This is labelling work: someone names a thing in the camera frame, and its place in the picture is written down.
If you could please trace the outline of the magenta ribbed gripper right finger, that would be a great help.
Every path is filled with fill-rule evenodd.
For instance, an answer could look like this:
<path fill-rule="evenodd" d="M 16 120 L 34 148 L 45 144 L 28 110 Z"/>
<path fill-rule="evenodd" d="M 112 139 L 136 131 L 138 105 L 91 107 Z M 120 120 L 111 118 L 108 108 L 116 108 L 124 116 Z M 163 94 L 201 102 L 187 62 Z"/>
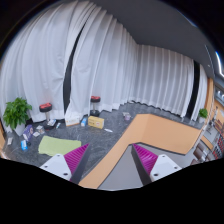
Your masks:
<path fill-rule="evenodd" d="M 156 155 L 137 144 L 132 145 L 131 154 L 143 185 L 181 170 L 166 154 Z"/>

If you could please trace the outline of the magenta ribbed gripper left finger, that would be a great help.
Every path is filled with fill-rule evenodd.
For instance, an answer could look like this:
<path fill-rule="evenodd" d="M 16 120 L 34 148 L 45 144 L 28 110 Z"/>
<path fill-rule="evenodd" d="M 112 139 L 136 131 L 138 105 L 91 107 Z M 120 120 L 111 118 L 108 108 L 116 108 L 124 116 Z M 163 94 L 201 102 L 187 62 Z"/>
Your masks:
<path fill-rule="evenodd" d="M 65 155 L 54 155 L 41 166 L 41 169 L 78 184 L 81 180 L 89 155 L 89 144 L 85 144 Z"/>

